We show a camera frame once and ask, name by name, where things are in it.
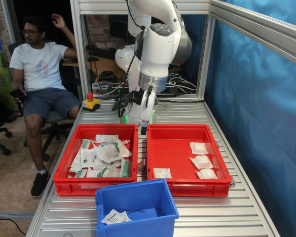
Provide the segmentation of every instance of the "man's leg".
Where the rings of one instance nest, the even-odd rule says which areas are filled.
[[[40,130],[43,126],[43,118],[38,114],[28,115],[26,121],[26,140],[38,171],[45,169],[42,157],[42,142]]]
[[[68,117],[71,117],[72,119],[75,119],[78,116],[79,113],[79,106],[74,106],[69,112]]]
[[[37,90],[28,92],[24,99],[23,115],[26,124],[26,139],[28,147],[38,170],[31,189],[34,198],[40,197],[50,177],[45,169],[42,158],[42,143],[40,130],[43,127],[44,119],[48,117],[50,106],[48,101],[48,90]]]
[[[54,94],[52,109],[64,117],[75,119],[81,104],[77,97],[67,90],[54,89],[50,92]]]

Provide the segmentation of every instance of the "blue plastic crate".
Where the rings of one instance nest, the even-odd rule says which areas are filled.
[[[95,192],[97,237],[172,237],[179,213],[165,179],[108,186]],[[106,225],[111,210],[126,211],[130,222]]]

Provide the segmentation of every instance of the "blue shorts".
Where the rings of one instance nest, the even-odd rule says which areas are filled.
[[[48,119],[51,110],[68,118],[68,112],[81,104],[74,94],[57,88],[27,91],[26,94],[23,107],[24,119],[32,114]]]

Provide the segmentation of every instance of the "white sock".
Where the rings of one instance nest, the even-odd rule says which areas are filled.
[[[39,171],[39,173],[40,173],[41,175],[43,175],[44,173],[47,173],[47,170],[46,170],[46,169],[43,169],[43,170]]]

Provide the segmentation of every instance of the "desk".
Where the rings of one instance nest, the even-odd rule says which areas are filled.
[[[102,57],[98,57],[96,56],[96,58],[98,58],[99,60],[96,61],[96,65],[97,65],[97,69],[98,69],[98,75],[101,74],[101,72],[103,71],[112,71],[114,72],[114,74],[118,77],[118,78],[125,78],[126,73],[124,72],[123,69],[121,69],[117,63],[115,62],[115,60],[111,60],[108,58],[102,58]],[[93,62],[87,62],[88,63],[88,69],[91,70],[94,73],[96,73],[95,67],[94,67],[94,63]],[[72,67],[79,67],[78,62],[74,62],[73,59],[67,59],[66,61],[64,61],[63,66],[72,66]]]

